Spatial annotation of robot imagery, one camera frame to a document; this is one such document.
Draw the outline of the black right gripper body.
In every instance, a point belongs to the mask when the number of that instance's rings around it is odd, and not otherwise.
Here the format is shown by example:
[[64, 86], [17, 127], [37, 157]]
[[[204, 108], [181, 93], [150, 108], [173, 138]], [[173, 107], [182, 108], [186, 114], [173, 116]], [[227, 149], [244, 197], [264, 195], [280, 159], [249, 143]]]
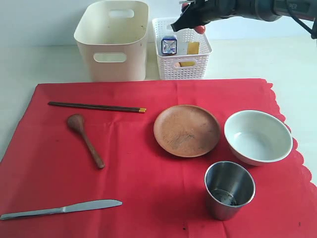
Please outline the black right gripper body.
[[192, 25], [206, 25], [212, 21], [230, 18], [235, 11], [236, 0], [195, 0], [190, 4]]

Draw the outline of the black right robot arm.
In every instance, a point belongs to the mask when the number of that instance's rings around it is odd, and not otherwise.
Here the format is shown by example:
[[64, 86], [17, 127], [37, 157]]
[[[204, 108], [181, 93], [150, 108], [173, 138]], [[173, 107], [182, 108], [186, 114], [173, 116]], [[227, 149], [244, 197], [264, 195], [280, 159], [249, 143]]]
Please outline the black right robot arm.
[[317, 38], [315, 0], [190, 0], [171, 28], [178, 32], [231, 17], [273, 22], [282, 16], [292, 18], [312, 39]]

